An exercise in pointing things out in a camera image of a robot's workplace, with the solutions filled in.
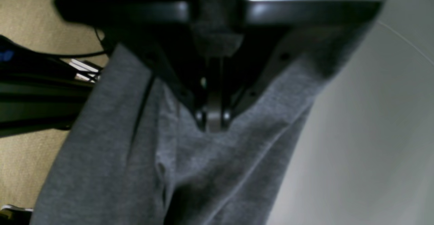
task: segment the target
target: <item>black cable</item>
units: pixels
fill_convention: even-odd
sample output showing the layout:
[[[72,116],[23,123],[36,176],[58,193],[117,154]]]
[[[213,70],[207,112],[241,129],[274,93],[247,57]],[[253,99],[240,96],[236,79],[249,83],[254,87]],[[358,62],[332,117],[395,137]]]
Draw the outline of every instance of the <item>black cable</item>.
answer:
[[[63,58],[63,59],[72,59],[72,58],[85,58],[85,57],[96,57],[100,55],[105,55],[110,53],[112,50],[103,50],[102,52],[94,52],[89,54],[81,54],[81,55],[58,55],[58,54],[49,54],[49,53],[41,53],[41,52],[34,52],[38,55],[45,56],[45,57],[54,57],[54,58]]]
[[[99,43],[102,43],[102,39],[98,34],[98,29],[96,29],[96,27],[93,27],[93,30],[95,31],[95,35],[96,35],[96,38],[98,38]]]

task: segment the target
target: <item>white wall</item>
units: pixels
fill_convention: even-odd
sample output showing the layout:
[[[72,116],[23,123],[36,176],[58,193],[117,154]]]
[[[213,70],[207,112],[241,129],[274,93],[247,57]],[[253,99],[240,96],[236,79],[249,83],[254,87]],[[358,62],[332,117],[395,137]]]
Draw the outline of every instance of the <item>white wall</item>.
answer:
[[[434,224],[434,0],[389,0],[318,98],[270,225]]]

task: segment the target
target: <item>gray fabric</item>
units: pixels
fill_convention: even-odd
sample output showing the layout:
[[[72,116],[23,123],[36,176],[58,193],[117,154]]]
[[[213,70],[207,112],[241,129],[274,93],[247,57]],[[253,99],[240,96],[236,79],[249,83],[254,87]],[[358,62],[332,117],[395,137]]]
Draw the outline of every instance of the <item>gray fabric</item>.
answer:
[[[266,223],[313,100],[342,66],[347,43],[326,41],[300,57],[220,134],[200,132],[158,79],[141,112],[150,72],[119,46],[31,225]]]
[[[199,0],[199,16],[191,25],[195,46],[203,57],[231,57],[240,48],[244,35],[239,26],[237,0]]]

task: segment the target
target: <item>screw hole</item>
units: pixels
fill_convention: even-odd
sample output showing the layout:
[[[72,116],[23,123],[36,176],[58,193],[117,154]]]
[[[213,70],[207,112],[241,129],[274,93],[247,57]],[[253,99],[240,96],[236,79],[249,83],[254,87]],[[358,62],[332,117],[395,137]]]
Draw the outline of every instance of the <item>screw hole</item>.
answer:
[[[280,55],[280,60],[288,60],[290,57],[291,55],[285,52]]]

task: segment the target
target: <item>beige carpet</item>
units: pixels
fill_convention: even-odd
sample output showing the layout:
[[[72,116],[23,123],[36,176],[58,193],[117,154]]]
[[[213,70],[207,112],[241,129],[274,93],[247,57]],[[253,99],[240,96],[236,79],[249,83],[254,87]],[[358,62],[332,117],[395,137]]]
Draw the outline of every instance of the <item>beige carpet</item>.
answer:
[[[0,0],[0,34],[39,52],[83,54],[101,50],[93,29],[63,22],[52,0]],[[90,61],[103,66],[107,57]],[[0,139],[0,205],[34,205],[66,135],[47,130]]]

